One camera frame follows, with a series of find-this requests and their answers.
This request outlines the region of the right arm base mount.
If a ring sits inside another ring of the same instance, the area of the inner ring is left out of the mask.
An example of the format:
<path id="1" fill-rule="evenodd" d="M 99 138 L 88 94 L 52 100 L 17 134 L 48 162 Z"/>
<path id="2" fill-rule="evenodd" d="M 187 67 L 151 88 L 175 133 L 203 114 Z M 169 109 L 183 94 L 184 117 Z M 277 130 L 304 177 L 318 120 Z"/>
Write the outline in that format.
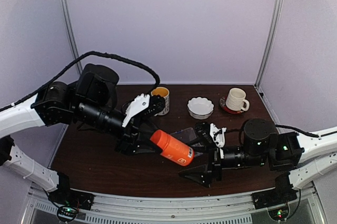
<path id="1" fill-rule="evenodd" d="M 255 192 L 252 194 L 255 209 L 269 208 L 297 199 L 297 192 L 279 192 L 276 189 Z"/>

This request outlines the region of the orange pill bottle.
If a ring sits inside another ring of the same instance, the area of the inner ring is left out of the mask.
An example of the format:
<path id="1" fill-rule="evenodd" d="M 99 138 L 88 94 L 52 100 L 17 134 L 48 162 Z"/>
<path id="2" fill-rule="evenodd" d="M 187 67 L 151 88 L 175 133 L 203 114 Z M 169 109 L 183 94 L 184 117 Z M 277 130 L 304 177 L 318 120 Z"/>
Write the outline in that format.
<path id="1" fill-rule="evenodd" d="M 162 150 L 161 156 L 183 167 L 194 159 L 194 150 L 191 147 L 162 130 L 155 131 L 150 140 Z"/>

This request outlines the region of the clear plastic pill organizer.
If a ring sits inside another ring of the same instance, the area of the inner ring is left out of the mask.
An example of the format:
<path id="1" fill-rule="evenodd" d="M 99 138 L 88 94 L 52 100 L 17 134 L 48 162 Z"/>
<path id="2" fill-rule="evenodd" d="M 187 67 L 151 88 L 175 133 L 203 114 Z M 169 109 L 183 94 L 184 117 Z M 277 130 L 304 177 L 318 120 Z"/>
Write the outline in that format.
<path id="1" fill-rule="evenodd" d="M 186 145 L 197 139 L 195 131 L 192 127 L 171 133 L 170 136 L 185 143 Z"/>

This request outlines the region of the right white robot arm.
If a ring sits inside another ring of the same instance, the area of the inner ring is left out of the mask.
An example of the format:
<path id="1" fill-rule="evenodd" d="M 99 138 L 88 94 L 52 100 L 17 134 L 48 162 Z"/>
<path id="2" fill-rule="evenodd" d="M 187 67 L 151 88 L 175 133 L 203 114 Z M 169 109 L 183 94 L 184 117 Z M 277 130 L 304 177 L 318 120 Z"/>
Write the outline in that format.
<path id="1" fill-rule="evenodd" d="M 304 185 L 336 165 L 323 166 L 323 158 L 336 153 L 336 128 L 305 132 L 274 124 L 264 119 L 246 120 L 239 129 L 217 128 L 213 123 L 198 122 L 196 138 L 188 143 L 194 151 L 206 153 L 208 164 L 189 168 L 180 177 L 206 188 L 212 180 L 220 181 L 225 169 L 243 169 L 268 164 L 281 172 L 270 192 L 273 203 L 282 203 Z"/>

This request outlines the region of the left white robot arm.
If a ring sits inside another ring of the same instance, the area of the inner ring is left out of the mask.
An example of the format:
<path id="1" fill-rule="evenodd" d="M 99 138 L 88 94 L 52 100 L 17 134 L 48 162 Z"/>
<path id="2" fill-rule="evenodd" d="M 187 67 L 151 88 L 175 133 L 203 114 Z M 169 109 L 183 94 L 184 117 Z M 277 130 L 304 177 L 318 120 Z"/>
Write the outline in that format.
<path id="1" fill-rule="evenodd" d="M 118 81 L 112 69 L 87 64 L 76 82 L 67 85 L 52 81 L 27 100 L 1 111 L 1 164 L 40 185 L 64 205 L 71 205 L 76 194 L 70 189 L 68 176 L 26 156 L 11 134 L 80 121 L 118 138 L 117 151 L 132 154 L 137 149 L 140 125 L 161 112 L 165 101 L 158 95 L 140 94 L 121 112 L 115 108 Z"/>

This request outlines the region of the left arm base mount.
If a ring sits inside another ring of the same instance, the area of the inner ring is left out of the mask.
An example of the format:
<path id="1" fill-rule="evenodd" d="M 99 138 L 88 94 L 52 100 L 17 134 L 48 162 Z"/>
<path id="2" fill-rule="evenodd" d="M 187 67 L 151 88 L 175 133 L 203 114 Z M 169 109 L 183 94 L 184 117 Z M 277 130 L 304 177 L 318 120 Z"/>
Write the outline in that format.
<path id="1" fill-rule="evenodd" d="M 83 210 L 91 210 L 94 202 L 94 195 L 72 189 L 67 191 L 57 189 L 53 192 L 48 192 L 48 199 L 57 204 Z"/>

